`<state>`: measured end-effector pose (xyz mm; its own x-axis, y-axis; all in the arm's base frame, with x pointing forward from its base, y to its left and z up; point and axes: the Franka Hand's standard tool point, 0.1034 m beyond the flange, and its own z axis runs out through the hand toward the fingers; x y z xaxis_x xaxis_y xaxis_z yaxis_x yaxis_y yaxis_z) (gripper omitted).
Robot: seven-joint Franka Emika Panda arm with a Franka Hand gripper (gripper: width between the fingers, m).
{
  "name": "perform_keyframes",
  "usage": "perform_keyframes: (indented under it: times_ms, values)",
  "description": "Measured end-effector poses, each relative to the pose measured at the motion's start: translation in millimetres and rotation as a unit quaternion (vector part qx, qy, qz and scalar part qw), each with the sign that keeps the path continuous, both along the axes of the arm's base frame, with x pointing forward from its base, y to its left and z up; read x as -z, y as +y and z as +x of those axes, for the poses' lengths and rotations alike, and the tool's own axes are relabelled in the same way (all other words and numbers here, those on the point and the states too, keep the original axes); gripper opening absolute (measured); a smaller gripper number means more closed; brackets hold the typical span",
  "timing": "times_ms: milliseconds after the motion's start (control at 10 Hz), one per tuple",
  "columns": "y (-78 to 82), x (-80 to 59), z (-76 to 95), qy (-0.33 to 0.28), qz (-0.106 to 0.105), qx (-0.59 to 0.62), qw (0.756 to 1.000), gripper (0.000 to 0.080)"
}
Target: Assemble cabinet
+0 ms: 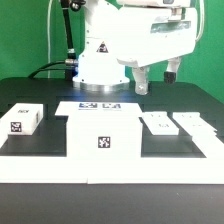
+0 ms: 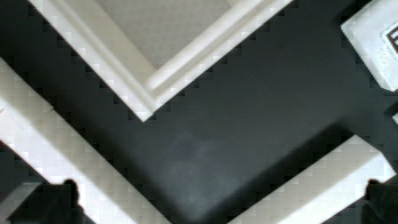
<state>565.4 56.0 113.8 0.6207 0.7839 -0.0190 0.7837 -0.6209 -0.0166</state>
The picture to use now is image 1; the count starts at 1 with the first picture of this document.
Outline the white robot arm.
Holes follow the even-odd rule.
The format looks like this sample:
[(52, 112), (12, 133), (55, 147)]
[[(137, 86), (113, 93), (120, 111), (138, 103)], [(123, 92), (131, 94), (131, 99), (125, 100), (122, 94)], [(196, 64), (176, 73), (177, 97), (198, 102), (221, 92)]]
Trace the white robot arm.
[(151, 65), (165, 61), (164, 81), (176, 81), (181, 58), (193, 52), (197, 10), (192, 0), (87, 0), (85, 47), (78, 58), (73, 86), (110, 92), (129, 85), (132, 69), (135, 92), (148, 93)]

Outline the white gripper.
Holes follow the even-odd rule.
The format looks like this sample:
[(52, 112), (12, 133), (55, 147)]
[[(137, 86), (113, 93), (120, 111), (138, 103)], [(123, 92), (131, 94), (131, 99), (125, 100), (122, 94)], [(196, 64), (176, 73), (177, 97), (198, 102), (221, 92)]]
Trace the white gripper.
[(135, 92), (146, 95), (149, 88), (149, 67), (168, 60), (164, 82), (176, 81), (181, 58), (192, 53), (196, 44), (197, 12), (184, 9), (176, 20), (169, 8), (122, 7), (118, 13), (116, 57), (132, 69)]

